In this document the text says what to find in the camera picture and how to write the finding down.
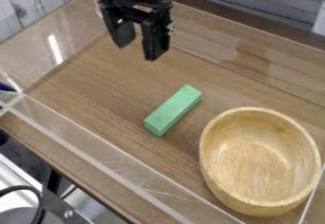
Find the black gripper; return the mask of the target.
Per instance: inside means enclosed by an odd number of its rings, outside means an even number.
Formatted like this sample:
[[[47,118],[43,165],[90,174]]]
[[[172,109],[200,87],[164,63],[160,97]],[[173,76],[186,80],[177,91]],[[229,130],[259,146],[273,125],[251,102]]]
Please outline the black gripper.
[[[170,0],[101,0],[100,7],[113,41],[120,48],[136,38],[134,23],[141,24],[145,59],[156,61],[170,47]]]

